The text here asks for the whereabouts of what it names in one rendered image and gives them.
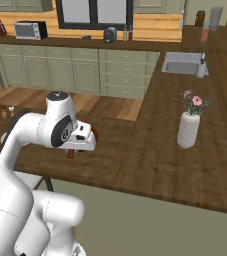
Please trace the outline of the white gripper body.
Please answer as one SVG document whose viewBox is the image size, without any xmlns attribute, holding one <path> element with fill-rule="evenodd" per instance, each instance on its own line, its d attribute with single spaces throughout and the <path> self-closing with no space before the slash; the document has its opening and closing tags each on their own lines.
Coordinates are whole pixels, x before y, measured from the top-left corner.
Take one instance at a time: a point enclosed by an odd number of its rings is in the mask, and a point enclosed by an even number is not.
<svg viewBox="0 0 227 256">
<path fill-rule="evenodd" d="M 93 132 L 87 137 L 83 135 L 71 135 L 63 144 L 64 149 L 93 151 L 96 147 L 96 139 Z"/>
</svg>

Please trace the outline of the green base cupboard run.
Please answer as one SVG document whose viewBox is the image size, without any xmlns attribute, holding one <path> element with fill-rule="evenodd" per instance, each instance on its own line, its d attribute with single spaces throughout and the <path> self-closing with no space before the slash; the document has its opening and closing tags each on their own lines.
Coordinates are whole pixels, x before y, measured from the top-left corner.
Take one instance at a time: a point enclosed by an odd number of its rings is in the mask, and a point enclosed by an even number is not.
<svg viewBox="0 0 227 256">
<path fill-rule="evenodd" d="M 9 86 L 142 99 L 158 52 L 0 44 Z"/>
</svg>

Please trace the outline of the white textured vase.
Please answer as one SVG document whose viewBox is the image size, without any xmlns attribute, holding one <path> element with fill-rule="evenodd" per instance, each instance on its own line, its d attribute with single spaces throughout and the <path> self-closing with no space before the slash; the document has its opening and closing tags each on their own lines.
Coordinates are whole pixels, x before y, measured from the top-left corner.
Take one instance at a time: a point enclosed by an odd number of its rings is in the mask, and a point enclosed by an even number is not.
<svg viewBox="0 0 227 256">
<path fill-rule="evenodd" d="M 181 115 L 177 136 L 177 143 L 180 147 L 188 149 L 195 144 L 199 124 L 199 115 L 189 115 L 187 112 Z"/>
</svg>

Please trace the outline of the black toaster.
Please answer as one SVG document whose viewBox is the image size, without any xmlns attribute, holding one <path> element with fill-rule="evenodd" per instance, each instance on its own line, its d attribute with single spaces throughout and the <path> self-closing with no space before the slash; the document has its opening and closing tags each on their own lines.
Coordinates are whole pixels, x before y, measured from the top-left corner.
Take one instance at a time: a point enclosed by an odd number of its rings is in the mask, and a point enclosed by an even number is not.
<svg viewBox="0 0 227 256">
<path fill-rule="evenodd" d="M 103 39 L 105 43 L 112 43 L 117 39 L 117 29 L 115 27 L 109 27 L 104 30 Z"/>
</svg>

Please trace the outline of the pink flowers with green leaves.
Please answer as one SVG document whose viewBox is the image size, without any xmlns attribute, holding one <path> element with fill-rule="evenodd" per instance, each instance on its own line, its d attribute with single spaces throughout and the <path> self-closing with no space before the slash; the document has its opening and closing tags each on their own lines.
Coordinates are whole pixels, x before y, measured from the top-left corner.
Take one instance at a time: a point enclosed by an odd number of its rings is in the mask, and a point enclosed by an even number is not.
<svg viewBox="0 0 227 256">
<path fill-rule="evenodd" d="M 211 100 L 203 100 L 200 96 L 194 96 L 191 90 L 182 93 L 182 103 L 185 112 L 189 116 L 201 115 L 203 111 L 211 104 Z"/>
</svg>

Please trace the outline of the grey sink basin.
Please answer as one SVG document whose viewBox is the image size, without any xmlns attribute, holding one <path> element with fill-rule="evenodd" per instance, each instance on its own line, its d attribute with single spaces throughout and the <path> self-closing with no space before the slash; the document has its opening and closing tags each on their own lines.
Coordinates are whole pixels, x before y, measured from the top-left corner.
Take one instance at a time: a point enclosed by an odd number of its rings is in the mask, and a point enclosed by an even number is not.
<svg viewBox="0 0 227 256">
<path fill-rule="evenodd" d="M 167 52 L 162 72 L 196 75 L 203 59 L 204 53 Z"/>
</svg>

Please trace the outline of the silver toaster oven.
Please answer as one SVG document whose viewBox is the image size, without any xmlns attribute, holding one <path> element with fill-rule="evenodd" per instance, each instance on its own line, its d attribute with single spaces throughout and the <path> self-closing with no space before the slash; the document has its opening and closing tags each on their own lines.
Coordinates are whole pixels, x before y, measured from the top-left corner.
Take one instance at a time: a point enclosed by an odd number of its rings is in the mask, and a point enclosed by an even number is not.
<svg viewBox="0 0 227 256">
<path fill-rule="evenodd" d="M 13 28 L 16 39 L 42 40 L 48 37 L 45 21 L 17 21 Z"/>
</svg>

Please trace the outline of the black framed window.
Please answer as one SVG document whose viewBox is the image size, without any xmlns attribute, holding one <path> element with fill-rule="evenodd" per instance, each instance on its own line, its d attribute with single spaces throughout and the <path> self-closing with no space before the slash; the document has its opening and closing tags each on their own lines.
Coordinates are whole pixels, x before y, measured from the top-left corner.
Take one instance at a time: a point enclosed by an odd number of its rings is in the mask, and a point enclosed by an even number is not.
<svg viewBox="0 0 227 256">
<path fill-rule="evenodd" d="M 55 0 L 60 29 L 123 31 L 133 25 L 133 0 Z"/>
</svg>

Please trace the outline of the white soap dispenser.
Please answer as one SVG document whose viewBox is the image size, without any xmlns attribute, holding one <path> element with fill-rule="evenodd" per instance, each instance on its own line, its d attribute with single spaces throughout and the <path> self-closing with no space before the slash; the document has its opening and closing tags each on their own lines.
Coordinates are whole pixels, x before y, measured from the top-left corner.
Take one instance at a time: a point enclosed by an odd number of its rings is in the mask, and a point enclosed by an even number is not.
<svg viewBox="0 0 227 256">
<path fill-rule="evenodd" d="M 205 62 L 205 54 L 201 55 L 201 59 L 200 62 L 198 64 L 198 69 L 197 69 L 197 73 L 196 76 L 199 79 L 202 79 L 205 76 L 206 73 L 206 62 Z"/>
</svg>

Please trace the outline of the pink bottle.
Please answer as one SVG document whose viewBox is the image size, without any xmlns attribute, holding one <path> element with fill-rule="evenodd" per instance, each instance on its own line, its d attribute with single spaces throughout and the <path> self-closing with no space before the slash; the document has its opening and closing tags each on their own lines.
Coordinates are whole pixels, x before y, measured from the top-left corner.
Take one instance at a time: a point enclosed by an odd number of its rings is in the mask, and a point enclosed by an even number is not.
<svg viewBox="0 0 227 256">
<path fill-rule="evenodd" d="M 201 42 L 207 42 L 208 35 L 209 35 L 209 26 L 210 22 L 203 22 L 203 27 L 201 30 Z"/>
</svg>

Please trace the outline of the dark brown jar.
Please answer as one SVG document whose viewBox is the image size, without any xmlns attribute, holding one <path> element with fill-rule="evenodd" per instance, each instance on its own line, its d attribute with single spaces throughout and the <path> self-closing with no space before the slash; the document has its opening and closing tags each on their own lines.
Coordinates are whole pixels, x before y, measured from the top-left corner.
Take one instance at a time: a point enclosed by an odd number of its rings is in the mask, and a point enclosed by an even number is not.
<svg viewBox="0 0 227 256">
<path fill-rule="evenodd" d="M 205 19 L 205 11 L 199 10 L 196 14 L 195 25 L 202 26 Z"/>
</svg>

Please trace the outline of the tall grey container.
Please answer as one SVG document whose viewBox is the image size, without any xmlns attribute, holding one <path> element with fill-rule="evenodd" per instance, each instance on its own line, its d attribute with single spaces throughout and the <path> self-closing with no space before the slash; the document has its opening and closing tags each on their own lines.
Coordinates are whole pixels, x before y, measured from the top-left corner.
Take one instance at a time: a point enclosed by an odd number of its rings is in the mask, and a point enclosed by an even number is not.
<svg viewBox="0 0 227 256">
<path fill-rule="evenodd" d="M 219 26 L 221 15 L 223 12 L 222 7 L 213 7 L 210 14 L 210 26 L 211 30 L 216 30 Z"/>
</svg>

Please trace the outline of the green wall cupboard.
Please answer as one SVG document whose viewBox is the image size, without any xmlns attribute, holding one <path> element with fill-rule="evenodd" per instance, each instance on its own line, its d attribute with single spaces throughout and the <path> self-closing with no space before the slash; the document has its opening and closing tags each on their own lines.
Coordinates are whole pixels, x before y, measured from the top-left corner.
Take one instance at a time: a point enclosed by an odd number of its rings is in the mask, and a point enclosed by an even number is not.
<svg viewBox="0 0 227 256">
<path fill-rule="evenodd" d="M 133 0 L 137 14 L 182 14 L 186 0 Z"/>
<path fill-rule="evenodd" d="M 0 0 L 0 12 L 48 12 L 52 0 Z"/>
</svg>

